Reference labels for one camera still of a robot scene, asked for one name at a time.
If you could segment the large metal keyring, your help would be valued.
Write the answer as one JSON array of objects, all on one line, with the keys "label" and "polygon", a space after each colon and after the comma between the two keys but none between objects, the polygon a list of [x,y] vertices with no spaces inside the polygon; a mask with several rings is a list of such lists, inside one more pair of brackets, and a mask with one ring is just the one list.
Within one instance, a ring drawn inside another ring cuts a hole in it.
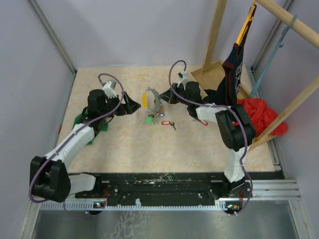
[{"label": "large metal keyring", "polygon": [[[152,107],[148,107],[147,92],[152,93],[154,96],[154,102]],[[150,87],[148,87],[145,90],[145,92],[142,94],[142,103],[143,103],[143,107],[146,108],[150,114],[156,114],[161,109],[161,106],[162,106],[158,91]]]}]

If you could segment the bunch of tagged keys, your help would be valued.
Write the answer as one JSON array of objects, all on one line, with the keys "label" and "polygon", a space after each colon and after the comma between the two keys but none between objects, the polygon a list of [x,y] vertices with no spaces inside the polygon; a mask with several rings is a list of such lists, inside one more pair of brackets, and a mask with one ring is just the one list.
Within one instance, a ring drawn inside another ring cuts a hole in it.
[{"label": "bunch of tagged keys", "polygon": [[157,123],[160,118],[165,116],[164,107],[161,107],[157,112],[149,114],[146,119],[146,124]]}]

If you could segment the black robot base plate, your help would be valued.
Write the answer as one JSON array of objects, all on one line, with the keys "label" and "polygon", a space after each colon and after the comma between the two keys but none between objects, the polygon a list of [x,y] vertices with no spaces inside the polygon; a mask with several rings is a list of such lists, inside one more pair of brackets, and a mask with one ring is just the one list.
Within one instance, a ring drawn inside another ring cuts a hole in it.
[{"label": "black robot base plate", "polygon": [[96,173],[91,191],[77,199],[105,199],[108,206],[213,206],[222,198],[247,198],[250,182],[230,183],[223,173]]}]

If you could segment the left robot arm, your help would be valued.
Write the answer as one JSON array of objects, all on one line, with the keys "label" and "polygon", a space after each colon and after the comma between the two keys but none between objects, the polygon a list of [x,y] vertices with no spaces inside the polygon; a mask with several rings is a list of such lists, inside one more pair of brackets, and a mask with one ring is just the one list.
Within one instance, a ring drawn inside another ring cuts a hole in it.
[{"label": "left robot arm", "polygon": [[88,105],[69,135],[45,156],[36,156],[30,163],[29,198],[35,203],[47,200],[62,203],[68,196],[87,192],[94,198],[104,191],[102,183],[89,173],[70,175],[68,168],[85,145],[106,126],[106,118],[131,115],[141,105],[126,92],[107,96],[101,89],[91,90]]}]

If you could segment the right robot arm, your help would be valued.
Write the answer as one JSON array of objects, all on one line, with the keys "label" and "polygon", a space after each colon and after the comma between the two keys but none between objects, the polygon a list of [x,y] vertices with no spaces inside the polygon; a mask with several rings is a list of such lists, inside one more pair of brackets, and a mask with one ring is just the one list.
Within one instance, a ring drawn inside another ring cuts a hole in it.
[{"label": "right robot arm", "polygon": [[204,101],[197,82],[174,83],[159,98],[169,104],[182,103],[189,115],[199,121],[218,125],[224,145],[229,149],[228,162],[223,176],[223,193],[234,197],[245,184],[247,171],[245,160],[256,130],[240,104],[233,106],[216,105]]}]

